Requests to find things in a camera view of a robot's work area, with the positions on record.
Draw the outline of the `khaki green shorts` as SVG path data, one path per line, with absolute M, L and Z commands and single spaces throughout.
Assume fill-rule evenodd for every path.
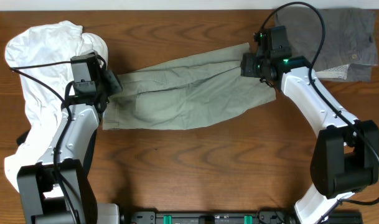
M 274 101 L 275 91 L 241 75 L 247 43 L 119 75 L 103 129 L 186 130 L 211 126 Z

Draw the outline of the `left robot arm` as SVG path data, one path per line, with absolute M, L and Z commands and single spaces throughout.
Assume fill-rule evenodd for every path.
M 108 98 L 122 87 L 94 50 L 68 63 L 73 81 L 60 98 L 61 123 L 37 162 L 17 174 L 24 217 L 26 223 L 119 223 L 119 207 L 97 203 L 88 173 Z

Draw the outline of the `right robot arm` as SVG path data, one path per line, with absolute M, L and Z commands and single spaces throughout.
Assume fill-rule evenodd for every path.
M 358 213 L 334 209 L 378 182 L 379 128 L 360 121 L 326 90 L 311 63 L 293 57 L 284 26 L 261 29 L 255 53 L 241 61 L 243 77 L 258 78 L 298 107 L 317 137 L 310 173 L 312 185 L 292 212 L 259 215 L 260 223 L 361 223 Z

